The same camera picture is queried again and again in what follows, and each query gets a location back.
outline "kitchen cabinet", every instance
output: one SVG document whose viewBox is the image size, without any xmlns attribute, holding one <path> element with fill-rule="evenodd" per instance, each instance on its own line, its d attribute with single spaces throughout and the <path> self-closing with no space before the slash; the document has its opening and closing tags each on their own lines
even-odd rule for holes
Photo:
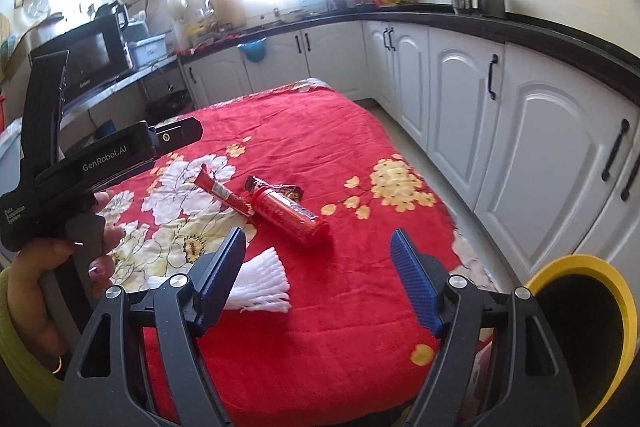
<svg viewBox="0 0 640 427">
<path fill-rule="evenodd" d="M 640 310 L 639 165 L 640 128 L 609 200 L 576 253 L 596 255 L 612 264 L 625 279 Z"/>
<path fill-rule="evenodd" d="M 361 22 L 314 26 L 300 33 L 310 76 L 325 81 L 351 100 L 370 96 Z"/>
<path fill-rule="evenodd" d="M 570 66 L 505 49 L 497 130 L 475 213 L 526 282 L 573 253 L 595 222 L 628 155 L 638 109 Z M 623 120 L 630 131 L 603 181 Z"/>
<path fill-rule="evenodd" d="M 504 46 L 437 28 L 429 32 L 427 155 L 467 206 L 474 208 L 494 140 Z"/>
<path fill-rule="evenodd" d="M 207 55 L 183 66 L 188 88 L 198 108 L 226 102 L 252 92 L 237 47 Z"/>
<path fill-rule="evenodd" d="M 429 29 L 417 24 L 395 24 L 389 28 L 396 80 L 398 123 L 427 149 L 429 123 Z"/>
<path fill-rule="evenodd" d="M 393 56 L 386 44 L 389 32 L 385 22 L 364 23 L 367 52 L 367 78 L 371 83 L 371 96 L 393 118 L 396 117 L 396 88 L 394 85 Z"/>
<path fill-rule="evenodd" d="M 254 92 L 273 89 L 308 78 L 306 55 L 299 32 L 267 37 L 266 55 L 251 62 L 241 52 Z"/>
</svg>

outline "black microwave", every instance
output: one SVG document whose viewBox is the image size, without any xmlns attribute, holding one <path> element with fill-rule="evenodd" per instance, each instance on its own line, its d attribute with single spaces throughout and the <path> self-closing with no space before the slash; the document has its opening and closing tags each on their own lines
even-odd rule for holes
<svg viewBox="0 0 640 427">
<path fill-rule="evenodd" d="M 133 69 L 122 37 L 127 23 L 126 18 L 121 23 L 117 13 L 96 18 L 33 49 L 30 60 L 68 50 L 65 103 L 69 103 Z"/>
</svg>

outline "silver bolt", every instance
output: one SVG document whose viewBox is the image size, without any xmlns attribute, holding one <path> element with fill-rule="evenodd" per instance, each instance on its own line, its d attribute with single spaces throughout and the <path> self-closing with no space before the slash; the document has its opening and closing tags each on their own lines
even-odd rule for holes
<svg viewBox="0 0 640 427">
<path fill-rule="evenodd" d="M 526 301 L 531 296 L 531 292 L 527 290 L 524 286 L 520 286 L 516 288 L 516 297 L 518 299 L 522 299 Z"/>
<path fill-rule="evenodd" d="M 466 279 L 460 275 L 454 275 L 449 277 L 449 284 L 453 286 L 453 288 L 464 288 L 466 286 Z"/>
<path fill-rule="evenodd" d="M 107 288 L 107 291 L 104 293 L 104 296 L 108 299 L 114 299 L 119 297 L 122 293 L 122 288 L 120 286 L 112 286 L 111 288 Z"/>
<path fill-rule="evenodd" d="M 189 279 L 187 278 L 186 275 L 182 275 L 180 273 L 178 275 L 174 275 L 173 277 L 171 277 L 169 284 L 174 288 L 182 288 L 185 284 L 187 284 L 188 280 Z"/>
</svg>

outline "silver pot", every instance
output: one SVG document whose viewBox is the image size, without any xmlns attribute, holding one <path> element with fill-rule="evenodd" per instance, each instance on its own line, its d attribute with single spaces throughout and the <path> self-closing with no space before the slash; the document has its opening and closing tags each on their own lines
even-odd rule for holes
<svg viewBox="0 0 640 427">
<path fill-rule="evenodd" d="M 478 9 L 482 15 L 487 17 L 497 17 L 498 19 L 506 17 L 504 0 L 478 0 Z"/>
<path fill-rule="evenodd" d="M 471 14 L 474 8 L 473 0 L 451 0 L 453 11 L 457 14 Z"/>
</svg>

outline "green sleeve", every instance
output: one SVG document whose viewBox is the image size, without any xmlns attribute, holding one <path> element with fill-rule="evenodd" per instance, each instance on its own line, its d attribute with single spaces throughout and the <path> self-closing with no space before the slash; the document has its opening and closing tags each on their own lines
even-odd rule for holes
<svg viewBox="0 0 640 427">
<path fill-rule="evenodd" d="M 0 356 L 27 399 L 52 424 L 62 382 L 27 351 L 15 332 L 6 296 L 9 270 L 0 273 Z"/>
</svg>

